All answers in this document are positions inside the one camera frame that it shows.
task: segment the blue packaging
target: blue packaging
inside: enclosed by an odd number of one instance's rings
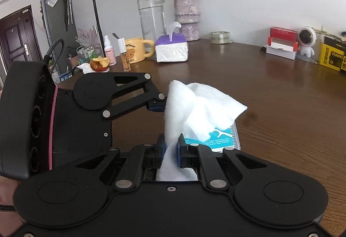
[[[198,143],[209,146],[213,152],[222,152],[225,147],[233,147],[240,150],[240,142],[237,132],[236,124],[227,130],[220,131],[215,129],[210,133],[210,139],[204,142],[200,142],[195,139],[185,138],[186,144]]]

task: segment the white cloth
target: white cloth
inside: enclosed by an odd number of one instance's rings
[[[91,67],[90,67],[90,64],[89,63],[83,63],[81,65],[78,65],[77,68],[79,69],[82,69],[83,70],[83,74],[87,74],[87,73],[97,73],[95,70],[93,70]]]
[[[246,106],[213,87],[172,81],[165,111],[166,153],[156,180],[197,180],[193,169],[177,167],[176,146],[181,133],[186,138],[206,141],[215,128],[223,131],[232,126],[246,109]]]

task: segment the flower vase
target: flower vase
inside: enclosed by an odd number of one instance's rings
[[[199,40],[201,12],[198,0],[174,0],[174,9],[175,20],[182,25],[180,32],[188,41]]]

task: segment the brown desk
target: brown desk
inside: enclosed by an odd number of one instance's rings
[[[198,82],[247,105],[236,121],[242,150],[319,180],[329,194],[322,226],[337,236],[346,229],[345,75],[256,46],[208,40],[190,43],[188,62],[145,60],[131,68],[150,73],[164,93],[172,80]],[[122,71],[119,59],[112,71]],[[77,78],[59,86],[72,89]],[[142,108],[114,121],[114,145],[128,151],[163,131],[163,115]]]

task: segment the water bottle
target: water bottle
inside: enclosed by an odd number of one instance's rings
[[[158,37],[167,35],[163,3],[165,0],[138,0],[143,38],[157,41]]]

